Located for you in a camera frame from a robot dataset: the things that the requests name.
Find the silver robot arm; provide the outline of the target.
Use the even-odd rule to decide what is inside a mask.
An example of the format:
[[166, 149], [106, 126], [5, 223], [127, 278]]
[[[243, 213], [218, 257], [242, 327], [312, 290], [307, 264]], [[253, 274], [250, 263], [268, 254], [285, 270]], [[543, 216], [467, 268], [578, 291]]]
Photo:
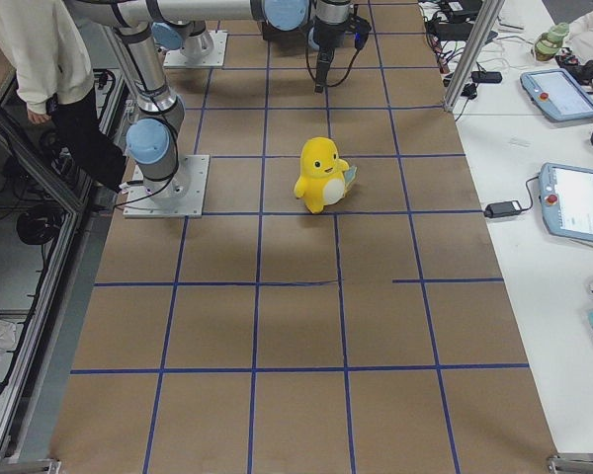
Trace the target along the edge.
[[195, 58], [213, 51], [213, 39], [205, 21], [186, 24], [156, 22], [151, 26], [154, 40], [166, 50], [179, 50], [184, 56]]
[[162, 44], [181, 50], [190, 67], [204, 60], [223, 63], [225, 33], [209, 32], [208, 21], [251, 20], [279, 31], [304, 28], [305, 42], [318, 48], [316, 92], [327, 75], [341, 38], [354, 36], [362, 49], [371, 26], [350, 1], [76, 1], [75, 9], [101, 25], [138, 107], [127, 130], [127, 154], [135, 162], [136, 186], [123, 213], [129, 218], [199, 217], [204, 207], [210, 158], [184, 155], [178, 135], [185, 116], [181, 97], [169, 85]]

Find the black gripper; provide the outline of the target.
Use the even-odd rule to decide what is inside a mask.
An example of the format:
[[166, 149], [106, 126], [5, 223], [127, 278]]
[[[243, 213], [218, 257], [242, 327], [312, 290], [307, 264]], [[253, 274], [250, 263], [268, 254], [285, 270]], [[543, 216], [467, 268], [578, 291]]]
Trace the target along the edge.
[[319, 18], [314, 19], [311, 29], [311, 46], [319, 48], [316, 57], [314, 92], [322, 93], [327, 87], [327, 76], [332, 63], [332, 49], [339, 47], [348, 30], [350, 22], [329, 24]]

